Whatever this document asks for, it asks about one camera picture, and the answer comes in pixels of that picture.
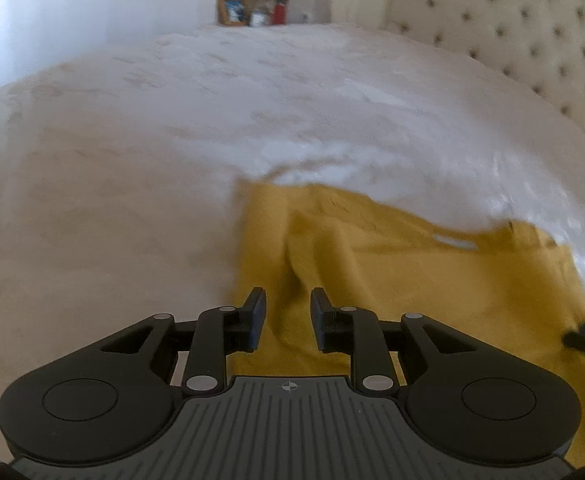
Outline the yellow knit sweater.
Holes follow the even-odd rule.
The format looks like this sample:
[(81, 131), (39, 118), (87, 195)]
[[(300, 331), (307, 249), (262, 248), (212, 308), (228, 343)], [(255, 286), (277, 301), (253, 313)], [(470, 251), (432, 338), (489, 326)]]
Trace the yellow knit sweater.
[(230, 358), (235, 375), (343, 375), (317, 348), (312, 289), (336, 306), (396, 321), (419, 312), (558, 374), (582, 422), (568, 458), (585, 466), (585, 356), (564, 348), (585, 323), (585, 286), (568, 247), (524, 221), (450, 231), (365, 195), (312, 184), (248, 188), (235, 297), (266, 292), (259, 347)]

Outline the white bed cover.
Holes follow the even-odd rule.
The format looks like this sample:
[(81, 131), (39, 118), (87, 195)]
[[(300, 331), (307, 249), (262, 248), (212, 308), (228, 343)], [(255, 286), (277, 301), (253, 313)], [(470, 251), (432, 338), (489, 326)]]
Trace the white bed cover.
[(530, 88), (389, 32), (163, 36), (0, 89), (0, 396), (151, 313), (229, 302), (254, 182), (461, 231), (526, 220), (585, 283), (585, 132)]

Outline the small glass jar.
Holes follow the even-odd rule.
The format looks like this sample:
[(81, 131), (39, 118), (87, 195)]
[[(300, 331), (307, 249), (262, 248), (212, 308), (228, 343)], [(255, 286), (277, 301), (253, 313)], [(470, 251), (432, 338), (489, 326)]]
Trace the small glass jar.
[(253, 10), (250, 14), (249, 26), (253, 28), (261, 28), (271, 25), (271, 13), (268, 9), (261, 8)]

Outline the wooden picture frame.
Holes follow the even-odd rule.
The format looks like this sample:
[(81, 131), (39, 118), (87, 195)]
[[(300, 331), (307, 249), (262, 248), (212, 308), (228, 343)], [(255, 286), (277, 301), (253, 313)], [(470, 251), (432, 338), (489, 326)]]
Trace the wooden picture frame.
[(223, 26), (246, 26), (248, 14), (246, 0), (216, 0), (219, 24)]

